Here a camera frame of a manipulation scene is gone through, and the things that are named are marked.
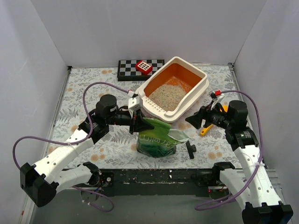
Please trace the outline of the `yellow plastic scoop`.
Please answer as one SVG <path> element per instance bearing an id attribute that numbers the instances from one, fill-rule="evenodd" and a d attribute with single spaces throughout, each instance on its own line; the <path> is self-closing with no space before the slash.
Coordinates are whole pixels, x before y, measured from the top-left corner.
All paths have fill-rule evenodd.
<path id="1" fill-rule="evenodd" d="M 224 110 L 225 112 L 228 111 L 228 106 L 227 106 L 227 105 L 223 105 L 222 107 L 223 107 L 223 110 Z M 214 125 L 211 124 L 211 125 L 209 125 L 208 127 L 204 127 L 204 128 L 201 130 L 200 135 L 201 135 L 201 136 L 205 136 L 205 135 L 208 133 L 208 131 L 209 131 L 213 126 L 214 126 Z"/>

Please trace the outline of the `green litter bag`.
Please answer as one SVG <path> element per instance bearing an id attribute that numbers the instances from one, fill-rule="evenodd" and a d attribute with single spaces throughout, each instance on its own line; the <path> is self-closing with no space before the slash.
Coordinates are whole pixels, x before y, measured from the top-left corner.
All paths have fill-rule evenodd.
<path id="1" fill-rule="evenodd" d="M 153 129 L 138 134 L 138 152 L 154 157 L 166 157 L 176 153 L 176 145 L 186 143 L 189 136 L 184 131 L 172 128 L 171 124 L 158 119 L 145 119 Z"/>

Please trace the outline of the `black bag clip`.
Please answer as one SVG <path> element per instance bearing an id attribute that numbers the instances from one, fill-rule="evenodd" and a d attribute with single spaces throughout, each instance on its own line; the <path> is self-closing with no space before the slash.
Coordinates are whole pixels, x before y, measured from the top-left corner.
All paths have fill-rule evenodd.
<path id="1" fill-rule="evenodd" d="M 189 141 L 186 142 L 186 148 L 190 159 L 194 159 L 194 153 L 197 152 L 196 146 L 191 145 Z"/>

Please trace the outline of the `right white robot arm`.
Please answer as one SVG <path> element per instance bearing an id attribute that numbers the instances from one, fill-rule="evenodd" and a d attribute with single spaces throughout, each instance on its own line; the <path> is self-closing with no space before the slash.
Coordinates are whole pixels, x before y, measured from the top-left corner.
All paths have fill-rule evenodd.
<path id="1" fill-rule="evenodd" d="M 224 184 L 242 209 L 245 224 L 286 224 L 293 216 L 292 207 L 284 204 L 276 193 L 262 162 L 262 149 L 254 132 L 247 126 L 246 103 L 233 100 L 227 111 L 222 105 L 209 104 L 185 120 L 196 129 L 213 124 L 225 130 L 227 142 L 241 164 L 246 181 L 239 177 L 230 162 L 214 165 L 212 182 Z"/>

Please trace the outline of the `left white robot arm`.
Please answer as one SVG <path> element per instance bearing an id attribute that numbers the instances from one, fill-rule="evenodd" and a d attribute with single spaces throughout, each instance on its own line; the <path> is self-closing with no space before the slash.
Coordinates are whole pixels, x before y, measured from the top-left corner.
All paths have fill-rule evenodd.
<path id="1" fill-rule="evenodd" d="M 115 96 L 102 96 L 95 109 L 87 112 L 85 121 L 60 147 L 32 165 L 25 163 L 20 167 L 22 190 L 37 207 L 43 207 L 57 193 L 70 187 L 82 183 L 96 186 L 101 173 L 95 164 L 85 162 L 68 170 L 65 167 L 103 138 L 111 125 L 128 126 L 130 134 L 152 130 L 154 127 L 145 120 L 141 106 L 137 94 L 133 94 L 128 105 L 123 107 L 118 107 Z"/>

